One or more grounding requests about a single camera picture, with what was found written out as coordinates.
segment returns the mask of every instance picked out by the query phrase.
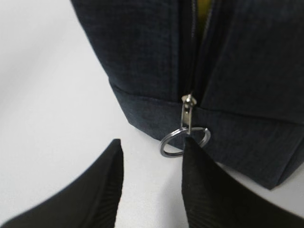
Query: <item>fabric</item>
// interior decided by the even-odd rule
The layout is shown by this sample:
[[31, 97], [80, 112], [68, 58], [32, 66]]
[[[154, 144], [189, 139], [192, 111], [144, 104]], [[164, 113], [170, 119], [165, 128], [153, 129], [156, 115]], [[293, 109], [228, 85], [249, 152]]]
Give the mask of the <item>fabric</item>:
[[[113, 140], [74, 182], [1, 228], [114, 228], [123, 162], [120, 141]], [[260, 198], [226, 174], [192, 138], [185, 139], [182, 196], [190, 228], [304, 226], [302, 218]]]
[[257, 196], [185, 140], [182, 194], [190, 228], [300, 228], [304, 219]]
[[[213, 159], [272, 189], [304, 161], [304, 3], [215, 2], [192, 122]], [[72, 3], [128, 121], [158, 140], [177, 129], [190, 1]]]
[[122, 194], [124, 158], [120, 140], [65, 189], [1, 228], [113, 228]]

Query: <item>metal zipper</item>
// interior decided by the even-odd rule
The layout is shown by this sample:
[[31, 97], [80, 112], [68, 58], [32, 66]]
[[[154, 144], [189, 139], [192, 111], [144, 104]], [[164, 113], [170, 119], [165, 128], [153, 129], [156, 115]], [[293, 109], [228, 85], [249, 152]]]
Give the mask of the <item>metal zipper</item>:
[[192, 0], [191, 3], [191, 7], [192, 7], [192, 29], [191, 29], [191, 38], [192, 38], [192, 42], [194, 42], [192, 44], [194, 50], [193, 50], [193, 56], [192, 56], [192, 63], [190, 66], [190, 70], [189, 70], [189, 80], [185, 89], [184, 94], [192, 94], [193, 96], [197, 96], [198, 94], [200, 94], [200, 91], [194, 91], [195, 88], [195, 83], [196, 83], [196, 79], [198, 77], [201, 77], [201, 75], [198, 75], [196, 73], [197, 71], [197, 67], [199, 65], [199, 63], [203, 63], [204, 60], [200, 58], [200, 54], [202, 51], [204, 51], [204, 49], [207, 48], [207, 45], [205, 43], [206, 39], [209, 36], [209, 31], [210, 31], [210, 22], [213, 16], [213, 10], [215, 8], [215, 0], [211, 0], [211, 7], [209, 9], [209, 13], [208, 13], [208, 17], [207, 17], [207, 21], [204, 27], [204, 31], [203, 31], [203, 35], [202, 35], [202, 39], [198, 40], [198, 34], [197, 34], [197, 0]]
[[197, 34], [197, 30], [198, 30], [197, 29], [197, 0], [191, 1], [191, 7], [192, 7], [191, 38], [192, 38], [192, 42], [195, 42], [192, 46], [194, 48], [199, 47], [199, 51], [194, 50], [194, 53], [193, 53], [194, 56], [192, 57], [193, 62], [191, 64], [191, 69], [190, 69], [190, 80], [189, 80], [190, 82], [188, 83], [188, 88], [186, 88], [186, 91], [185, 91], [186, 95], [184, 95], [181, 98], [183, 101], [181, 119], [182, 119], [182, 122], [184, 122], [185, 124], [187, 124], [189, 126], [189, 132], [191, 132], [191, 123], [187, 123], [186, 119], [191, 120], [192, 109], [197, 104], [197, 100], [195, 99], [194, 96], [199, 93], [197, 91], [194, 91], [194, 87], [195, 87], [194, 85], [195, 85], [195, 82], [197, 81], [196, 78], [201, 76], [201, 75], [196, 74], [196, 68], [198, 67], [198, 63], [202, 62], [202, 60], [199, 59], [200, 52], [203, 48], [206, 48], [204, 46], [204, 44], [205, 44], [206, 38], [208, 37], [210, 22], [211, 22], [213, 10], [215, 7], [215, 0], [211, 0], [211, 7], [209, 9], [209, 13], [208, 13], [208, 17], [206, 20], [206, 24], [204, 27], [201, 41], [197, 40], [197, 37], [198, 37], [198, 34]]

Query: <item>zipper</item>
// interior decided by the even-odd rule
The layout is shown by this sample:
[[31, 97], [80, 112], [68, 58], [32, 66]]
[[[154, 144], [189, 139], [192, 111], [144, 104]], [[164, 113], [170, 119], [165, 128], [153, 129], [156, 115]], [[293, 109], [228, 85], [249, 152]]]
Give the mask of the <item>zipper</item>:
[[215, 0], [211, 0], [211, 6], [209, 8], [209, 13], [207, 16], [207, 20], [204, 26], [203, 34], [201, 39], [199, 39], [198, 34], [198, 0], [191, 0], [191, 38], [190, 38], [190, 56], [188, 62], [189, 69], [187, 72], [188, 78], [186, 80], [186, 86], [184, 87], [182, 101], [182, 111], [181, 111], [181, 128], [184, 125], [187, 125], [189, 130], [187, 134], [191, 132], [191, 116], [192, 116], [192, 109], [197, 104], [197, 100], [195, 97], [198, 97], [201, 100], [200, 92], [195, 91], [195, 84], [198, 81], [198, 78], [201, 77], [201, 74], [197, 70], [200, 66], [199, 63], [203, 62], [203, 55], [202, 52], [206, 49], [206, 39], [209, 36], [211, 19], [213, 15], [213, 10], [215, 7]]
[[204, 25], [203, 34], [198, 34], [198, 0], [191, 0], [191, 45], [190, 45], [190, 64], [188, 79], [182, 96], [183, 106], [181, 112], [181, 128], [188, 126], [188, 134], [191, 132], [192, 109], [197, 103], [201, 103], [205, 90], [208, 86], [211, 73], [206, 69], [209, 64], [210, 53], [209, 45], [213, 39], [217, 17], [222, 0], [211, 0], [208, 16]]
[[188, 72], [188, 82], [185, 86], [185, 90], [183, 94], [192, 94], [195, 98], [200, 102], [203, 98], [204, 91], [198, 91], [197, 83], [201, 81], [201, 78], [209, 79], [209, 75], [205, 75], [202, 72], [204, 69], [204, 62], [206, 58], [208, 58], [208, 46], [211, 40], [211, 36], [214, 30], [215, 23], [214, 16], [216, 16], [215, 10], [218, 10], [220, 0], [211, 0], [211, 6], [209, 8], [209, 13], [207, 16], [207, 20], [204, 26], [203, 34], [201, 39], [198, 35], [198, 9], [197, 9], [197, 0], [191, 0], [192, 7], [192, 25], [191, 25], [191, 65]]

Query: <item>denim-like fabric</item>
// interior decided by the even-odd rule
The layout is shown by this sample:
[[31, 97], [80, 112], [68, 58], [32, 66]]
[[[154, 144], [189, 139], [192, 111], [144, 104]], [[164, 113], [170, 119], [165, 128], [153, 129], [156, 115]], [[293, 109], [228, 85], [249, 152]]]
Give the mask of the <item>denim-like fabric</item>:
[[[72, 3], [128, 121], [159, 140], [178, 128], [179, 1]], [[271, 189], [304, 161], [304, 2], [233, 0], [221, 13], [193, 123], [212, 131], [213, 159]]]
[[[181, 104], [129, 95], [115, 86], [113, 90], [128, 121], [153, 138], [161, 140], [178, 128]], [[202, 108], [194, 112], [193, 122], [211, 130], [204, 149], [212, 159], [268, 189], [303, 162], [304, 126]]]
[[112, 83], [173, 101], [178, 91], [176, 0], [72, 0]]

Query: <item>zipper slider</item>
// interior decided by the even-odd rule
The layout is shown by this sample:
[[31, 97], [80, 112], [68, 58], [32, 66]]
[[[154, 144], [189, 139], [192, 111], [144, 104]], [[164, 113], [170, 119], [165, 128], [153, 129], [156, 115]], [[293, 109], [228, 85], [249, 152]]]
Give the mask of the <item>zipper slider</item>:
[[164, 157], [174, 158], [179, 157], [184, 154], [183, 151], [177, 153], [166, 152], [164, 150], [165, 145], [168, 144], [172, 139], [176, 138], [181, 134], [191, 135], [191, 131], [203, 131], [204, 137], [198, 143], [200, 147], [203, 147], [207, 144], [211, 137], [211, 133], [206, 127], [192, 127], [192, 110], [193, 107], [197, 104], [196, 99], [192, 96], [192, 94], [188, 94], [182, 96], [182, 109], [181, 109], [181, 119], [180, 119], [180, 128], [167, 134], [162, 140], [160, 144], [160, 152]]
[[181, 110], [181, 120], [180, 120], [180, 128], [188, 127], [187, 134], [191, 134], [192, 128], [192, 110], [193, 107], [197, 104], [196, 99], [192, 96], [192, 94], [184, 95], [181, 98], [182, 100], [182, 110]]

